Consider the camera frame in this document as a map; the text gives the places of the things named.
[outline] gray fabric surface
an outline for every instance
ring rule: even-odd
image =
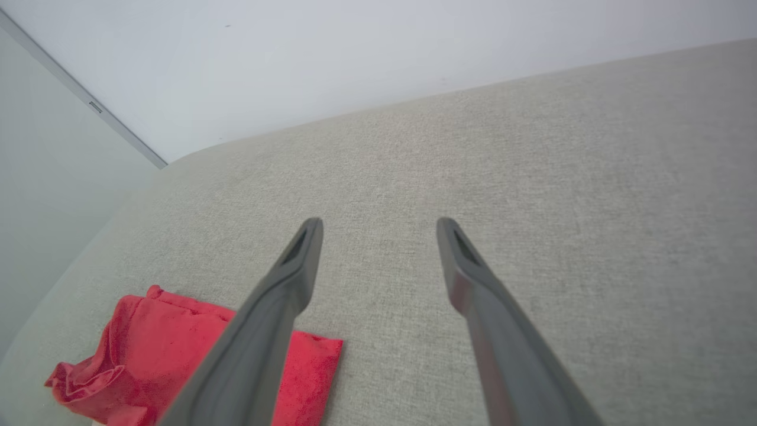
[[[757,40],[421,99],[171,164],[70,268],[0,366],[16,424],[152,284],[238,307],[325,222],[297,327],[346,340],[327,425],[485,424],[435,220],[461,223],[608,424],[757,416]]]

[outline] white wall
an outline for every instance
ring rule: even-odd
[[[167,161],[346,112],[757,37],[754,0],[0,0]]]
[[[157,168],[0,29],[0,359]]]

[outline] white backdrop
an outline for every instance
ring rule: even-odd
[[[757,37],[753,0],[0,0],[168,162],[346,112]]]

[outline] red towel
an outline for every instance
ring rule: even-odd
[[[151,426],[192,375],[234,311],[152,286],[124,296],[97,352],[59,363],[45,386],[72,412],[109,426]],[[341,340],[295,331],[273,424],[317,426],[326,407]]]

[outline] red cloth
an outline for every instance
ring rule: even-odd
[[[93,357],[55,366],[45,386],[72,412],[108,426],[152,426],[192,375],[234,311],[152,286],[124,296]],[[342,340],[295,331],[273,424],[317,426]]]

